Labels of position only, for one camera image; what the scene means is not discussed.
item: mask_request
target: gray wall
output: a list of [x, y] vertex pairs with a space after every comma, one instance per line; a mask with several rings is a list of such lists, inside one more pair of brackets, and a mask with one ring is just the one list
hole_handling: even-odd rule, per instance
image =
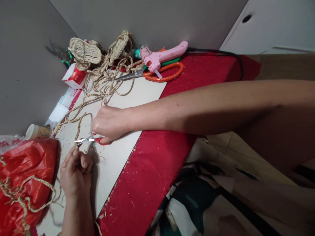
[[187, 40], [219, 49], [247, 0], [50, 0], [74, 32], [105, 50], [123, 30], [151, 49]]
[[45, 45], [51, 38], [67, 47], [76, 35], [49, 0], [1, 1], [0, 21], [0, 135], [25, 135], [68, 88], [65, 66]]

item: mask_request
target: pink glue gun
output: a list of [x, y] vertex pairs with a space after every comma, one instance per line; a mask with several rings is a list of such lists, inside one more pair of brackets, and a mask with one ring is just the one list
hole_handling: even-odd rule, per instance
[[158, 70], [161, 68], [161, 63], [182, 56], [186, 52], [187, 48], [187, 41], [182, 41], [178, 46], [160, 52], [151, 52], [147, 47], [141, 47], [140, 56], [151, 73], [161, 76], [158, 72]]

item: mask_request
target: tiled floor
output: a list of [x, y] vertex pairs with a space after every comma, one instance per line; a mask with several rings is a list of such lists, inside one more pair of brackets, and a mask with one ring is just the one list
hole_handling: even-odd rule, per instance
[[296, 185], [270, 165], [234, 132], [207, 136], [209, 145], [243, 165], [244, 170], [266, 181]]

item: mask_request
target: red plastic bag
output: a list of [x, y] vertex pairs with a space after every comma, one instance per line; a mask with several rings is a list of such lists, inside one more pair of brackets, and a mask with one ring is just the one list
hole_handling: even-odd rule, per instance
[[[9, 177], [9, 186], [19, 187], [28, 177], [35, 175], [49, 183], [52, 182], [55, 169], [58, 142], [55, 139], [36, 139], [22, 144], [2, 155], [0, 163], [0, 180], [6, 182]], [[30, 197], [31, 206], [40, 208], [48, 198], [50, 188], [34, 179], [23, 186], [22, 198]], [[18, 202], [11, 204], [11, 198], [0, 190], [0, 235], [22, 235], [24, 232], [22, 219], [24, 210]], [[43, 210], [33, 213], [28, 210], [26, 224], [34, 228]]]

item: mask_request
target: orange-handled scissors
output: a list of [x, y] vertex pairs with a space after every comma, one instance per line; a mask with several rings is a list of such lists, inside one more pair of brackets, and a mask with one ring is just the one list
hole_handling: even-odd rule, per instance
[[170, 80], [177, 78], [183, 72], [184, 64], [181, 62], [175, 62], [175, 63], [169, 64], [167, 66], [164, 66], [159, 70], [159, 72], [162, 73], [166, 70], [169, 70], [169, 69], [175, 68], [175, 67], [179, 67], [179, 70], [175, 74], [168, 76], [168, 77], [163, 77], [162, 79], [153, 77], [153, 73], [144, 72], [143, 69], [140, 69], [140, 70], [137, 70], [131, 74], [119, 77], [119, 78], [117, 78], [117, 80], [128, 80], [128, 79], [138, 78], [138, 77], [143, 76], [145, 79], [153, 81], [153, 82], [160, 82], [160, 83], [161, 82], [167, 82], [167, 81], [170, 81]]

